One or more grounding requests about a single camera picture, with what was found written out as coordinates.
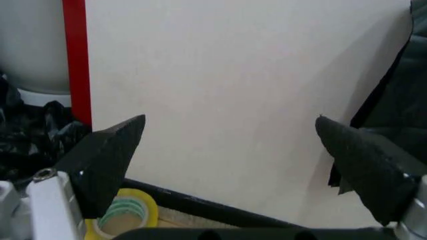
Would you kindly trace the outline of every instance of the white board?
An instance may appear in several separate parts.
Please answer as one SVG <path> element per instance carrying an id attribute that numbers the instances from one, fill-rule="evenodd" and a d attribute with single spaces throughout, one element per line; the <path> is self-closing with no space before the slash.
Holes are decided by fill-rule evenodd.
<path id="1" fill-rule="evenodd" d="M 377 223 L 329 188 L 314 122 L 348 123 L 408 0 L 87 0 L 93 126 L 147 123 L 127 177 L 308 227 Z"/>

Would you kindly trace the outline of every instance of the black edge strip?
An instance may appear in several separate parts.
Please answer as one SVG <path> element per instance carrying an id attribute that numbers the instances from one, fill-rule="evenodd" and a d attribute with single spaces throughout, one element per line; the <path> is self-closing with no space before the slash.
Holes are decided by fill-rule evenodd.
<path id="1" fill-rule="evenodd" d="M 241 228 L 295 228 L 298 225 L 271 217 L 206 201 L 147 183 L 125 178 L 122 188 L 138 189 L 151 195 L 159 206 Z"/>

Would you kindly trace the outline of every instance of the yellow tape roll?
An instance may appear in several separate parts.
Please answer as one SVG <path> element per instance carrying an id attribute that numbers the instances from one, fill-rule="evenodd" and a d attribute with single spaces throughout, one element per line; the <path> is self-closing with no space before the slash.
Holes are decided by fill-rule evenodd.
<path id="1" fill-rule="evenodd" d="M 86 219 L 85 240 L 108 240 L 115 237 L 111 232 L 107 233 L 101 229 L 108 225 L 113 218 L 125 216 L 126 214 L 138 216 L 140 224 L 133 228 L 157 227 L 159 210 L 154 199 L 147 193 L 132 189 L 121 188 L 112 201 L 105 215 L 98 219 Z"/>

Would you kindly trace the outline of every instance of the red stripe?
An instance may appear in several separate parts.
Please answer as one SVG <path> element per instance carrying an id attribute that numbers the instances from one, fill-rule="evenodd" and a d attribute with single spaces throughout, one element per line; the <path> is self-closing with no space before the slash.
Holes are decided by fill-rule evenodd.
<path id="1" fill-rule="evenodd" d="M 78 120 L 92 125 L 85 0 L 62 0 L 62 4 L 71 109 Z"/>

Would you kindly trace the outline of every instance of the tape roll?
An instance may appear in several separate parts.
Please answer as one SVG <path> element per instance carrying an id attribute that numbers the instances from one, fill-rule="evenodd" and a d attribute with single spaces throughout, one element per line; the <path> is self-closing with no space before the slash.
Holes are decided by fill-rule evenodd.
<path id="1" fill-rule="evenodd" d="M 85 240 L 108 240 L 136 228 L 157 226 L 159 210 L 154 199 L 147 193 L 121 188 L 105 215 L 86 219 Z"/>

